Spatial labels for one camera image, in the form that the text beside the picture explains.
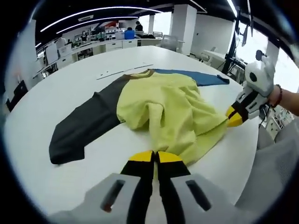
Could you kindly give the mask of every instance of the gray fabric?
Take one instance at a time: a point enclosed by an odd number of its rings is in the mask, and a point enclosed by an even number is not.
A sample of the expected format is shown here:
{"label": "gray fabric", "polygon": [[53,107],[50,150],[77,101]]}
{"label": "gray fabric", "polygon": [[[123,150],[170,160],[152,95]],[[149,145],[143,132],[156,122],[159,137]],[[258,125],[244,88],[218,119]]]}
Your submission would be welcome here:
{"label": "gray fabric", "polygon": [[275,142],[279,142],[292,136],[299,136],[299,118],[292,120],[288,125],[281,129],[275,137]]}
{"label": "gray fabric", "polygon": [[282,193],[298,157],[298,137],[258,150],[248,182],[236,207],[252,212],[257,217],[266,212]]}
{"label": "gray fabric", "polygon": [[161,48],[177,51],[178,38],[176,36],[164,35],[161,41]]}
{"label": "gray fabric", "polygon": [[266,148],[274,144],[274,140],[271,135],[267,132],[264,126],[260,126],[258,129],[258,138],[257,138],[257,150]]}

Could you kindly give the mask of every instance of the human arm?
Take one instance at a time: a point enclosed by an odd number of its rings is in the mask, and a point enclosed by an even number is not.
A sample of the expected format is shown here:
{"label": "human arm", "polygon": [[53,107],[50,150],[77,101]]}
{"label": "human arm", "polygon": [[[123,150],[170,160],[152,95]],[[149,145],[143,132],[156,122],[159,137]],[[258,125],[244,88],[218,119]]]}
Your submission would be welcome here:
{"label": "human arm", "polygon": [[[279,87],[274,86],[272,93],[269,95],[269,103],[275,105],[279,99]],[[283,108],[287,109],[296,116],[299,116],[299,93],[293,93],[282,89],[282,99],[279,103]]]}

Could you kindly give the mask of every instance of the ceiling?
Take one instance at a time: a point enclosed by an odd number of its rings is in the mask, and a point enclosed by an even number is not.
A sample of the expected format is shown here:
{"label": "ceiling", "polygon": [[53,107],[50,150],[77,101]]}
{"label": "ceiling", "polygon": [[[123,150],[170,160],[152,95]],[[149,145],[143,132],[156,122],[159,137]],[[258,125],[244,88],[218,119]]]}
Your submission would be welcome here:
{"label": "ceiling", "polygon": [[[226,0],[194,0],[208,12],[208,15],[224,18],[227,20],[234,20],[234,14]],[[236,7],[240,7],[241,11],[248,13],[247,0],[232,0]],[[278,22],[266,5],[267,1],[264,0],[250,0],[251,13],[254,17],[269,24],[281,35],[285,35],[283,30],[279,28]],[[58,24],[53,25],[47,30],[40,32],[41,29],[50,25],[51,23],[62,19],[68,15],[82,12],[94,8],[102,7],[113,7],[113,6],[131,6],[131,7],[143,7],[150,8],[157,5],[162,5],[162,8],[157,10],[163,12],[169,12],[173,10],[174,4],[190,4],[197,8],[198,13],[202,12],[202,9],[190,2],[189,0],[109,0],[109,1],[94,1],[94,0],[44,0],[39,9],[34,14],[33,18],[36,19],[36,43],[42,42],[47,43],[50,40],[58,37],[56,32],[65,29],[67,27],[81,23],[78,21],[79,18],[93,15],[92,20],[107,18],[107,17],[118,17],[118,16],[142,16],[147,14],[153,14],[151,11],[141,11],[138,9],[106,9],[93,11],[89,13],[80,14],[73,16],[69,19],[61,21]]]}

